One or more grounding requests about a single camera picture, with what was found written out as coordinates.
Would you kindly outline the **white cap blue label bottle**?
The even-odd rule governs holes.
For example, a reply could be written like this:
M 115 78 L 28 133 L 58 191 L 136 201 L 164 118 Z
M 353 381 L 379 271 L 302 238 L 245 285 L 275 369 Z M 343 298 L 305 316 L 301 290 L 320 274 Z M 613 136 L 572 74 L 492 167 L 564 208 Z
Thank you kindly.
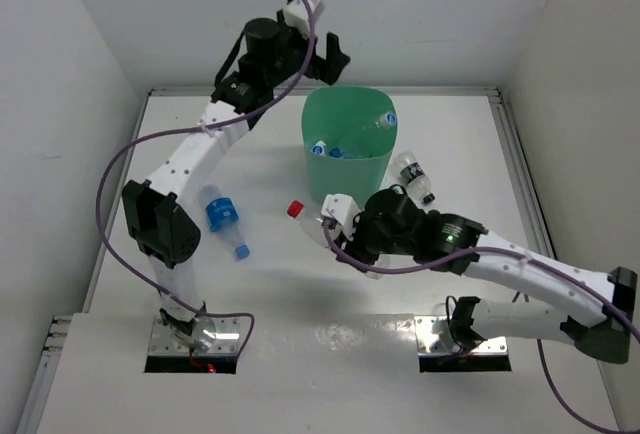
M 343 160 L 360 160 L 372 157 L 367 147 L 347 138 L 340 139 L 336 143 L 328 143 L 322 139 L 313 140 L 310 144 L 310 152 L 317 156 Z

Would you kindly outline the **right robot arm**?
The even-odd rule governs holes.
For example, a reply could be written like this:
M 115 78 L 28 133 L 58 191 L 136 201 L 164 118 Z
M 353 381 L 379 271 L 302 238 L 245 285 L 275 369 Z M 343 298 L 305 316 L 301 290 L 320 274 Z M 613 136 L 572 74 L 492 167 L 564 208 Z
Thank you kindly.
M 363 208 L 344 194 L 326 196 L 330 247 L 363 273 L 401 275 L 431 270 L 492 282 L 527 296 L 498 303 L 460 296 L 437 328 L 445 353 L 470 353 L 496 337 L 549 340 L 609 364 L 629 359 L 638 276 L 577 268 L 513 244 L 453 213 L 419 208 L 399 185 L 372 195 Z

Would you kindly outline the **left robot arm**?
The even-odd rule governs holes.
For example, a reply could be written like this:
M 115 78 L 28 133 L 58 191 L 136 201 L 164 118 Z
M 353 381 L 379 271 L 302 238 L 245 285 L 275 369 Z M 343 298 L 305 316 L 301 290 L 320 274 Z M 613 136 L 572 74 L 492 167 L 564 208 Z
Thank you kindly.
M 198 126 L 145 180 L 123 187 L 128 233 L 154 270 L 161 319 L 182 342 L 197 338 L 205 309 L 192 263 L 201 230 L 187 206 L 226 152 L 275 104 L 277 86 L 292 76 L 327 85 L 339 79 L 350 58 L 338 35 L 327 33 L 324 56 L 316 44 L 305 21 L 248 21 L 216 74 Z

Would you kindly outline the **red cap red label bottle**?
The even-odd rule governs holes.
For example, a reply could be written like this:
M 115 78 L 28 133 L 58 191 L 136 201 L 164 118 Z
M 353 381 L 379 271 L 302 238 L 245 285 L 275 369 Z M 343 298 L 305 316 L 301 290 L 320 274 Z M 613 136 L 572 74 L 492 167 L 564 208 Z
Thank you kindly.
M 316 244 L 322 248 L 329 249 L 324 230 L 323 230 L 323 218 L 321 216 L 320 208 L 316 205 L 305 204 L 299 200 L 294 200 L 287 208 L 287 215 L 296 220 L 301 230 Z M 342 233 L 340 225 L 335 224 L 334 227 L 329 228 L 329 235 L 341 248 L 346 243 L 346 237 Z M 387 254 L 380 254 L 376 262 L 373 264 L 377 268 L 390 268 L 390 256 Z M 369 279 L 379 280 L 384 277 L 384 274 L 366 272 L 364 273 Z

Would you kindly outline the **clear unlabelled plastic bottle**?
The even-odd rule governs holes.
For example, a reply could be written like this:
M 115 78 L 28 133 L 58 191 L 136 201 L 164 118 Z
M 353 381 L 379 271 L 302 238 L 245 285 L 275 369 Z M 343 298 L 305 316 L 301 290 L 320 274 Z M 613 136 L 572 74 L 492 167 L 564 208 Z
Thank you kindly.
M 372 157 L 376 156 L 380 137 L 391 131 L 397 124 L 397 116 L 393 111 L 387 111 L 375 120 L 366 121 L 348 131 L 345 138 L 355 140 L 359 145 L 367 147 Z

